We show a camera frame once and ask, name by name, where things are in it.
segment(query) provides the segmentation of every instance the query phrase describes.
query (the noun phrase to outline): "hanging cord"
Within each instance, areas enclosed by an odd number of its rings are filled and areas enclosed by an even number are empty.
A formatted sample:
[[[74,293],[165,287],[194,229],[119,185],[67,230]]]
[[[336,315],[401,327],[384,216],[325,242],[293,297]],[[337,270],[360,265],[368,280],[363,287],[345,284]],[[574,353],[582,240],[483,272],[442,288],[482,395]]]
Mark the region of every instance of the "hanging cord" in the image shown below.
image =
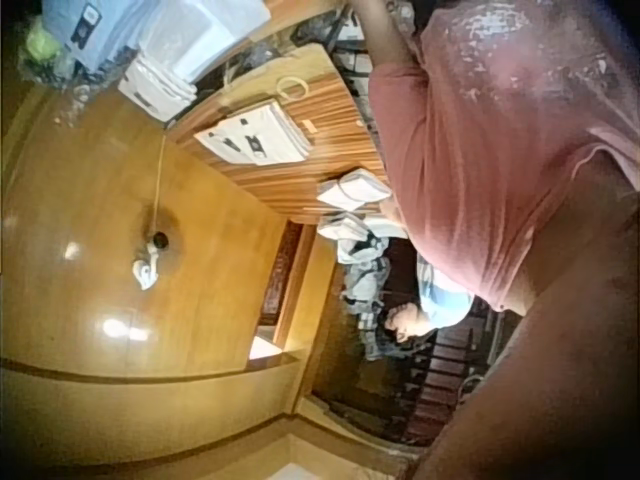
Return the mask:
[[[160,143],[160,155],[158,156],[158,173],[156,175],[156,193],[153,200],[153,220],[151,221],[151,231],[155,233],[158,231],[158,208],[160,206],[160,179],[162,177],[162,159],[164,158],[164,145],[167,141],[167,136],[162,135],[162,142]]]

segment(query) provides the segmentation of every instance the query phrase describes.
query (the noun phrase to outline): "folded blue garment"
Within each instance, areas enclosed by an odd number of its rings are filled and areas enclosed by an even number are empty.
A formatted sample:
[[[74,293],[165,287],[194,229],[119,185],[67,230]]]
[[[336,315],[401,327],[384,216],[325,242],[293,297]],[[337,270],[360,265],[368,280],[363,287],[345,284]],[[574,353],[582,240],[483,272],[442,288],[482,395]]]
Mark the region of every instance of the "folded blue garment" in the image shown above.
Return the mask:
[[[138,39],[159,0],[42,0],[42,22],[89,71]]]

